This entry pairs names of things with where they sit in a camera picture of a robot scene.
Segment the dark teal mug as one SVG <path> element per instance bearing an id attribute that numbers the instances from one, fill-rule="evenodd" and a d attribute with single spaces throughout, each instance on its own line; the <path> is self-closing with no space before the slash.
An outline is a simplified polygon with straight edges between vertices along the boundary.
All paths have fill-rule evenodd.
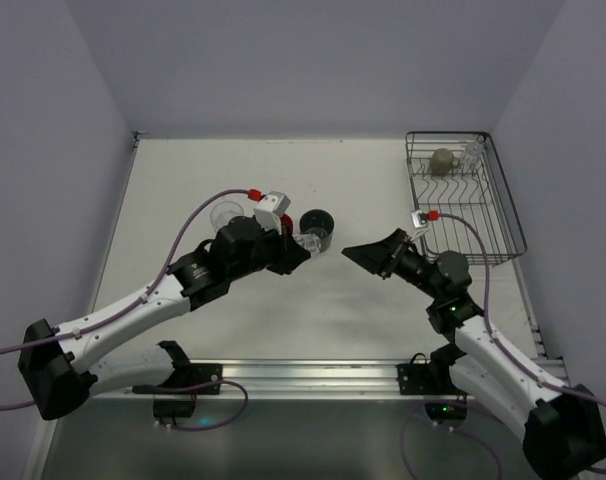
<path id="1" fill-rule="evenodd" d="M 320 251 L 326 252 L 332 243 L 335 222 L 332 215 L 322 209 L 305 212 L 299 219 L 299 230 L 303 234 L 313 234 L 320 240 Z"/>

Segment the clear faceted glass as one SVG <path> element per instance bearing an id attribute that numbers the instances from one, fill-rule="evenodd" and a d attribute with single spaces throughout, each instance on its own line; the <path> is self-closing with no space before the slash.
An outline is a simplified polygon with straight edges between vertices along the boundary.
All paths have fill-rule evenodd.
<path id="1" fill-rule="evenodd" d="M 224 200 L 216 204 L 210 212 L 210 222 L 215 232 L 227 226 L 234 218 L 245 215 L 242 205 L 235 201 Z"/>

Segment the olive green mug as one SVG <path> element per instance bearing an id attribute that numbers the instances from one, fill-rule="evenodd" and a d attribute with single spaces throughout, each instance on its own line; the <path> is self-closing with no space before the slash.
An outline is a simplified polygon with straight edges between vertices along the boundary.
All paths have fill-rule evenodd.
<path id="1" fill-rule="evenodd" d="M 443 177 L 459 165 L 459 158 L 448 148 L 435 150 L 429 159 L 429 170 L 433 176 Z"/>

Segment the red mug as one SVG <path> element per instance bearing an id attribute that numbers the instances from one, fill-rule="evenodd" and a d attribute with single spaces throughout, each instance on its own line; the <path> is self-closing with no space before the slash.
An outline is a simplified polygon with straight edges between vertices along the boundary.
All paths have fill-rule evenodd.
<path id="1" fill-rule="evenodd" d="M 281 224 L 285 227 L 290 233 L 294 231 L 294 224 L 292 218 L 288 214 L 283 214 L 280 217 Z"/>

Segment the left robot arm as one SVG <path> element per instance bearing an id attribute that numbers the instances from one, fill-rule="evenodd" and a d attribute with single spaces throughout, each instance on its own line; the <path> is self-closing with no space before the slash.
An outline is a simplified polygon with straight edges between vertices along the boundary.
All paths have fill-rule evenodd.
<path id="1" fill-rule="evenodd" d="M 112 390 L 159 393 L 195 385 L 190 360 L 174 341 L 160 341 L 131 357 L 113 352 L 145 331 L 223 297 L 236 280 L 262 270 L 291 274 L 320 246 L 314 234 L 294 234 L 288 227 L 266 230 L 255 218 L 238 216 L 127 297 L 57 326 L 44 319 L 32 323 L 24 334 L 18 369 L 41 418 L 59 419 Z"/>

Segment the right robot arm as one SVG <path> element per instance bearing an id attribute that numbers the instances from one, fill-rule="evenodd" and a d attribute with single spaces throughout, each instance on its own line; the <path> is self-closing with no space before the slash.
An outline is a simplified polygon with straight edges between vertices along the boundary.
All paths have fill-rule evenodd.
<path id="1" fill-rule="evenodd" d="M 445 251 L 429 260 L 401 229 L 342 253 L 367 272 L 383 279 L 396 275 L 431 298 L 428 319 L 448 341 L 432 354 L 432 363 L 509 428 L 540 478 L 570 479 L 606 458 L 592 393 L 567 386 L 498 331 L 468 292 L 472 279 L 464 255 Z"/>

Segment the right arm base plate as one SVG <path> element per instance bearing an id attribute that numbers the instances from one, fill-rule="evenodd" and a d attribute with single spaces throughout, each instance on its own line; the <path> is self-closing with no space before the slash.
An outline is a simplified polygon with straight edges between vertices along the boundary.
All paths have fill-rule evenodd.
<path id="1" fill-rule="evenodd" d="M 459 390 L 449 376 L 449 366 L 438 358 L 416 353 L 405 363 L 396 365 L 401 395 L 446 396 Z"/>

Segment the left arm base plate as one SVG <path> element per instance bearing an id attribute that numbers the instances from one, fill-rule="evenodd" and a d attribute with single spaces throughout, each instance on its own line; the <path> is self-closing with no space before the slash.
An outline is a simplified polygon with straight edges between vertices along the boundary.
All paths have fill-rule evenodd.
<path id="1" fill-rule="evenodd" d="M 139 385 L 132 388 L 134 394 L 218 395 L 223 379 L 220 363 L 189 363 L 176 368 L 160 385 Z"/>

